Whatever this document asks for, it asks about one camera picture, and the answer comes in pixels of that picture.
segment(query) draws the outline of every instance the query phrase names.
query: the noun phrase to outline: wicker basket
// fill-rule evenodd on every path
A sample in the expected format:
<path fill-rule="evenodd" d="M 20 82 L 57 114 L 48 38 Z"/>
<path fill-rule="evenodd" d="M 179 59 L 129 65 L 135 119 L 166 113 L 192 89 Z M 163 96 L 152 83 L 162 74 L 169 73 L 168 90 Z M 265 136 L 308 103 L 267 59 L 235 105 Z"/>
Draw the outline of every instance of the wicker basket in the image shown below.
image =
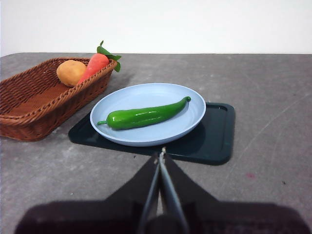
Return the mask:
<path fill-rule="evenodd" d="M 89 58 L 52 58 L 0 83 L 0 134 L 22 141 L 45 138 L 73 113 L 102 93 L 117 62 L 70 88 L 56 70 L 66 60 L 88 64 Z"/>

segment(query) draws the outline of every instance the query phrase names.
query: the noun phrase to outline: gray table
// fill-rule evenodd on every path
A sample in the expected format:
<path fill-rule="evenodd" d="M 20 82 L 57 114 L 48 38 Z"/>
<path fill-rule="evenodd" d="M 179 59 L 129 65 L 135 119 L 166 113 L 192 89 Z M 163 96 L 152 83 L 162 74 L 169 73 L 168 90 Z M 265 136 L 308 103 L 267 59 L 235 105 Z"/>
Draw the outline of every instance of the gray table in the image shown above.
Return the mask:
<path fill-rule="evenodd" d="M 55 57 L 1 58 L 1 79 Z M 68 131 L 105 95 L 135 84 L 169 82 L 236 111 L 229 162 L 176 161 L 219 200 L 273 202 L 297 209 L 312 227 L 312 56 L 124 54 L 109 87 L 38 142 L 1 138 L 1 233 L 12 234 L 24 212 L 54 200 L 105 199 L 149 156 L 73 144 Z"/>

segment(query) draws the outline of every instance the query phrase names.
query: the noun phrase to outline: green leaf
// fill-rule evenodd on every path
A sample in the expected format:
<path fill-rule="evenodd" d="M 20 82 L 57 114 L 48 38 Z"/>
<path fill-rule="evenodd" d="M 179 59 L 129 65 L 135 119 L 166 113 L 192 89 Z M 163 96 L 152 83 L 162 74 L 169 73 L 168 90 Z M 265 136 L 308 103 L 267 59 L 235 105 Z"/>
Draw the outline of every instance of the green leaf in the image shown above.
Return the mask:
<path fill-rule="evenodd" d="M 113 60 L 115 60 L 115 61 L 117 61 L 118 59 L 121 58 L 120 55 L 112 55 L 112 54 L 109 53 L 106 49 L 104 49 L 104 48 L 102 47 L 102 44 L 103 44 L 103 43 L 104 43 L 104 41 L 101 41 L 101 43 L 100 43 L 99 46 L 97 47 L 97 52 L 98 52 L 99 54 L 106 55 L 107 58 L 113 59 Z M 120 63 L 119 63 L 119 62 L 117 62 L 117 65 L 116 65 L 116 67 L 114 68 L 114 70 L 117 71 L 117 72 L 120 71 Z"/>
<path fill-rule="evenodd" d="M 103 54 L 103 55 L 110 55 L 111 53 L 109 53 L 107 50 L 105 50 L 103 47 L 101 47 L 101 46 L 98 46 L 97 47 L 97 52 L 99 53 L 99 54 Z"/>
<path fill-rule="evenodd" d="M 120 62 L 117 62 L 116 67 L 114 68 L 115 71 L 119 72 L 120 71 Z"/>
<path fill-rule="evenodd" d="M 107 58 L 117 61 L 118 59 L 121 58 L 121 56 L 120 55 L 107 55 Z"/>

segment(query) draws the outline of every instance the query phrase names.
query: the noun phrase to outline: white wall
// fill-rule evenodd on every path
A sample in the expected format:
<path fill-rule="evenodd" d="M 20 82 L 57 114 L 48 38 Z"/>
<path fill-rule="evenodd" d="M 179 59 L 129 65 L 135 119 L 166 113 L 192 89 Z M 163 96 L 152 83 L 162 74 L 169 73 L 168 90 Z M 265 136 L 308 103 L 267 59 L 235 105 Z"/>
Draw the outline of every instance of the white wall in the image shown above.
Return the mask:
<path fill-rule="evenodd" d="M 18 52 L 312 54 L 312 0 L 2 0 Z"/>

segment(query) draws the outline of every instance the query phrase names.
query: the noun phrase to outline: chili pepper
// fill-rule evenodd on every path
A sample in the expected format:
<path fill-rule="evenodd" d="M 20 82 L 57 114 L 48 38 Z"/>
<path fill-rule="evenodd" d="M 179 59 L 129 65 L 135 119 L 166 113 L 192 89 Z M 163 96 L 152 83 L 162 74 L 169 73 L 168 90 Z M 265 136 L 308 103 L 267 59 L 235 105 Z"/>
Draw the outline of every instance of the chili pepper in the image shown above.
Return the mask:
<path fill-rule="evenodd" d="M 187 96 L 181 101 L 169 105 L 113 111 L 105 121 L 99 121 L 97 124 L 107 124 L 109 127 L 119 130 L 160 123 L 181 112 L 190 100 L 191 98 Z"/>

